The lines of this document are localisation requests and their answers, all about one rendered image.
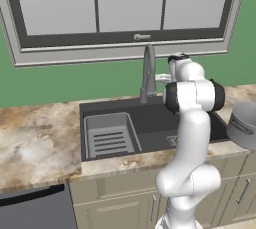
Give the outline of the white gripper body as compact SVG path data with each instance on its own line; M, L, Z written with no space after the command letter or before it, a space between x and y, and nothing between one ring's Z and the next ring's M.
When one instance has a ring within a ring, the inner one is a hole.
M172 76L170 74L156 74L155 80L163 84L168 84L172 82Z

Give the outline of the dark grey sink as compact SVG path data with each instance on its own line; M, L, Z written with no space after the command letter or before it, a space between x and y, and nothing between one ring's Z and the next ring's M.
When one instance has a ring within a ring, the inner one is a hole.
M178 114L174 115L166 109L161 96L149 98L146 104L142 104L138 98L135 98L117 101L82 103L79 105L79 108L81 159L83 162L176 148L172 148L169 145L167 137L178 135L178 124L180 118ZM95 159L87 159L85 157L84 147L84 118L92 115L119 112L127 112L130 115L142 151L131 154L116 153L112 155L99 156Z

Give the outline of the metal sink drain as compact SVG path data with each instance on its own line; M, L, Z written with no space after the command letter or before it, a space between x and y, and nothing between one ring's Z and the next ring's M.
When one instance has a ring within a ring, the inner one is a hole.
M172 148L175 148L177 146L178 137L177 136L168 136L167 142Z

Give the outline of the grey slotted sink basket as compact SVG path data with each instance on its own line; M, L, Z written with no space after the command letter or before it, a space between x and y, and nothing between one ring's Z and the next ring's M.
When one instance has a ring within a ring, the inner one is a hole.
M87 159L142 151L132 119L127 112L85 117L84 147Z

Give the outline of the grey metal pot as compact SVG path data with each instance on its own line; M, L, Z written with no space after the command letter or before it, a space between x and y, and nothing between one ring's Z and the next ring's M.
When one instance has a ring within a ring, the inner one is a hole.
M256 103L239 102L234 105L227 135L240 147L256 151Z

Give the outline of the beige panel under sink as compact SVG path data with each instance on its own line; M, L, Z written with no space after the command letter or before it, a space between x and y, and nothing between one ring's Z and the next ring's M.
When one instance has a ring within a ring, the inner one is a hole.
M120 174L100 179L76 181L70 184L73 204L82 204L155 187L158 169Z

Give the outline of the grey curved tap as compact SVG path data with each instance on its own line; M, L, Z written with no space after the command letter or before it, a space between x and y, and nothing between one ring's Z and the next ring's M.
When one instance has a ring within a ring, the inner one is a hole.
M144 50L143 79L140 88L140 102L145 104L149 97L156 95L156 58L152 44L148 44Z

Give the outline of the grey framed window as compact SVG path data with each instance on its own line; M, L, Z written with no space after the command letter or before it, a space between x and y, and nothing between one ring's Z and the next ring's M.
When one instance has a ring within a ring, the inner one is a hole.
M0 0L16 67L227 53L242 0ZM148 40L134 40L148 34Z

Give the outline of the beige drawer front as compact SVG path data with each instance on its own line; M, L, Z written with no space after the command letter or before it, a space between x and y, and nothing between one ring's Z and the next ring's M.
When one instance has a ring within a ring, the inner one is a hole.
M209 161L220 172L223 179L256 173L256 152L239 156L218 158Z

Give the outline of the beige cupboard door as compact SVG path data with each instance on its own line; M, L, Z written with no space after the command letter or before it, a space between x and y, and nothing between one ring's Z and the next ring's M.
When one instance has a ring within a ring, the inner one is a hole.
M235 182L235 177L222 179L220 188L198 204L195 218L204 229L211 229L217 225L220 213L228 201Z
M240 197L246 178L251 180L251 185L240 205L236 200ZM241 175L238 177L232 194L224 208L219 221L219 226L256 219L256 174Z
M157 198L150 222L152 195ZM115 196L74 206L78 229L154 229L160 195L156 190Z

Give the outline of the dark grey dishwasher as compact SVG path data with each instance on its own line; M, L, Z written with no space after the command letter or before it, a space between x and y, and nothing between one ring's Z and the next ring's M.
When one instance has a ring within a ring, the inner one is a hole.
M0 229L78 229L69 185L0 194Z

